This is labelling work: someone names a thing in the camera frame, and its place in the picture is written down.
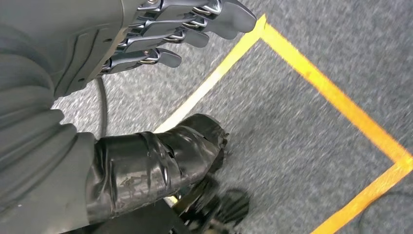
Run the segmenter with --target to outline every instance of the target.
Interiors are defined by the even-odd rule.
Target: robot
[[[255,23],[236,0],[0,0],[0,233],[122,233],[109,225],[134,215],[149,234],[145,214],[160,207],[182,233],[232,232],[248,202],[216,195],[227,136],[217,120],[96,140],[50,108],[105,74],[179,66],[165,43],[201,48],[205,32],[234,39]],[[172,195],[171,209],[162,198]]]

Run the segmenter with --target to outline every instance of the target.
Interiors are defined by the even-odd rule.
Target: yellow tape line
[[[262,38],[393,162],[412,159],[407,150],[335,86],[271,25],[267,24],[265,26]]]
[[[254,30],[245,34],[235,47],[229,52],[221,64],[199,86],[199,88],[176,111],[162,123],[154,132],[162,133],[175,127],[192,108],[205,96],[209,90],[228,72],[228,70],[260,39],[265,27],[266,19],[263,15],[255,25]]]
[[[396,163],[361,191],[361,193],[346,206],[333,214],[313,231],[314,234],[334,233],[411,172],[413,169],[412,155],[335,86],[286,38],[271,27],[271,25],[265,25],[262,39],[309,83],[318,89],[320,94],[363,132],[374,145]]]
[[[337,232],[411,171],[411,165],[410,168],[406,168],[406,165],[402,165],[402,163],[394,164],[369,186],[363,189],[363,191],[346,206],[318,226],[312,234],[330,234]]]

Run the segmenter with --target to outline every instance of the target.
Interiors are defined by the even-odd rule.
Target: black cable
[[[105,137],[108,128],[108,99],[102,77],[97,77],[96,82],[100,94],[100,137]]]
[[[401,191],[395,191],[395,192],[387,192],[385,194],[383,194],[382,196],[380,196],[377,200],[375,200],[374,202],[372,202],[370,205],[368,205],[364,211],[361,213],[360,215],[360,219],[358,220],[357,223],[357,233],[358,234],[364,234],[363,228],[361,226],[362,222],[364,221],[364,214],[368,211],[368,209],[374,205],[375,203],[377,203],[380,199],[383,199],[385,197],[388,196],[404,196],[404,197],[410,197],[413,198],[413,194],[410,193],[405,193],[405,192],[401,192]]]

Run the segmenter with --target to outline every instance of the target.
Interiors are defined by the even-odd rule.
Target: gray robot arm
[[[202,47],[204,32],[254,25],[234,0],[0,0],[0,233],[66,232],[202,179],[226,142],[208,116],[96,141],[50,108],[96,76],[179,65],[164,43]]]

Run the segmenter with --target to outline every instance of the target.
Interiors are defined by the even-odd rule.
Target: gray carpet
[[[279,30],[354,102],[413,152],[413,1],[243,1]],[[211,36],[204,49],[163,65],[108,76],[109,134],[154,130],[239,40]],[[99,129],[93,83],[61,98],[66,122]],[[391,161],[266,44],[257,43],[193,109],[230,132],[217,177],[251,193],[244,234],[309,233],[391,166]],[[392,191],[413,193],[409,175]],[[412,198],[388,196],[340,233],[413,233]]]

